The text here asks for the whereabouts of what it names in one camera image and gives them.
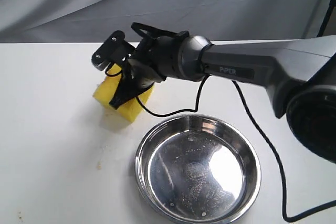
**gray arm housing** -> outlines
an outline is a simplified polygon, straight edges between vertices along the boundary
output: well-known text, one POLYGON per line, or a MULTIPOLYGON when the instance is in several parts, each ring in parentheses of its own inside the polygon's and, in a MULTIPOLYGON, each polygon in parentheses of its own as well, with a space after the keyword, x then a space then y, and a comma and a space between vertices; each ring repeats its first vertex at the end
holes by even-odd
POLYGON ((289 94, 308 82, 335 53, 336 36, 328 36, 210 45, 202 51, 201 63, 207 74, 265 87, 275 116, 281 118, 286 112, 289 94))

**robotic arm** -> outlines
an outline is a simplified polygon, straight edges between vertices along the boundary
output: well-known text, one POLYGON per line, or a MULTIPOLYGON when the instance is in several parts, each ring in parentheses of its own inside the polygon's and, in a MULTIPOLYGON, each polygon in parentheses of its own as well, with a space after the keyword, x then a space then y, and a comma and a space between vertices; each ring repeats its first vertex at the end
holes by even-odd
POLYGON ((306 148, 336 163, 336 36, 213 45, 187 31, 139 23, 132 28, 142 37, 136 48, 116 31, 92 56, 99 70, 113 63, 122 68, 120 90, 127 87, 129 95, 119 104, 111 101, 115 108, 167 77, 201 81, 209 74, 256 84, 265 87, 275 116, 287 115, 306 148))

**yellow sponge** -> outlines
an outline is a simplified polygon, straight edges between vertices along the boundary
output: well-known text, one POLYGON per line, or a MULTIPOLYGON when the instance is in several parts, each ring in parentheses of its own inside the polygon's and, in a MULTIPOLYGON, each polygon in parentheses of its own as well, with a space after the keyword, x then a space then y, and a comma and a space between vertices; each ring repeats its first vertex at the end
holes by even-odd
MULTIPOLYGON (((116 64, 109 70, 109 74, 114 74, 120 71, 120 67, 116 64)), ((97 87, 93 97, 100 102, 104 107, 115 110, 110 106, 109 102, 112 100, 115 90, 117 89, 118 83, 120 81, 121 74, 116 77, 106 77, 105 80, 97 87)), ((139 95, 139 99, 143 104, 146 104, 150 94, 152 93, 153 87, 148 89, 146 92, 139 95)), ((127 119, 129 122, 134 122, 142 108, 135 98, 121 105, 117 112, 127 119)))

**bowl rim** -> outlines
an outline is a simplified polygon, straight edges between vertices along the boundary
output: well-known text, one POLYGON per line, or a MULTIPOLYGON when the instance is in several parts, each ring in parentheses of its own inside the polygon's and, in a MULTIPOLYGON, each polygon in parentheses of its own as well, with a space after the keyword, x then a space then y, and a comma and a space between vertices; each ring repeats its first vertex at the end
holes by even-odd
POLYGON ((260 166, 260 161, 259 158, 257 156, 257 153, 255 151, 255 149, 253 148, 252 144, 250 143, 250 141, 235 127, 233 127, 232 125, 230 125, 229 123, 212 117, 212 116, 208 116, 208 115, 203 115, 203 114, 181 114, 181 115, 176 115, 176 116, 172 116, 168 119, 165 119, 161 122, 159 122, 158 124, 156 124, 154 127, 152 127, 147 133, 146 135, 143 137, 142 141, 140 142, 140 145, 136 151, 135 154, 135 178, 136 178, 136 184, 138 186, 138 189, 142 195, 142 197, 144 198, 144 200, 156 211, 158 212, 161 216, 164 217, 168 217, 171 221, 173 221, 174 223, 180 223, 180 224, 187 224, 187 223, 218 223, 218 224, 228 224, 231 223, 235 220, 237 220, 238 218, 240 218, 243 214, 245 214, 250 207, 253 205, 253 203, 255 202, 259 191, 260 191, 260 187, 261 187, 261 166, 260 166), (193 220, 193 222, 189 222, 186 220, 183 220, 181 218, 177 218, 174 215, 169 214, 168 212, 164 211, 162 208, 160 208, 155 202, 153 202, 150 199, 149 194, 147 193, 147 191, 145 190, 145 181, 143 180, 142 176, 141 176, 141 172, 140 172, 140 155, 143 151, 143 148, 146 144, 146 142, 148 141, 148 139, 150 138, 151 135, 153 135, 154 133, 156 133, 164 124, 169 123, 171 121, 175 121, 178 120, 180 118, 185 118, 185 117, 202 117, 205 119, 209 119, 209 120, 214 120, 218 123, 224 124, 225 126, 231 128, 235 133, 237 133, 247 144, 247 146, 249 147, 249 149, 251 150, 253 157, 255 159, 256 162, 256 173, 257 173, 257 180, 256 180, 256 186, 254 188, 254 191, 252 193, 252 195, 250 196, 249 200, 245 203, 244 207, 241 208, 239 211, 234 212, 232 215, 225 217, 224 219, 218 219, 218 220, 214 220, 214 221, 197 221, 197 220, 193 220))

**metal bowl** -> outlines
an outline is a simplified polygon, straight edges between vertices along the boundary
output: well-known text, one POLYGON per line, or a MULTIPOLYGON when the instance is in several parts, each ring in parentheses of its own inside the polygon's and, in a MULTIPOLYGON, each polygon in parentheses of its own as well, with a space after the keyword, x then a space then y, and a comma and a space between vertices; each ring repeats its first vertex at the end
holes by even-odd
POLYGON ((255 201, 260 164, 231 125, 180 115, 152 128, 135 158, 142 196, 175 223, 231 223, 255 201))

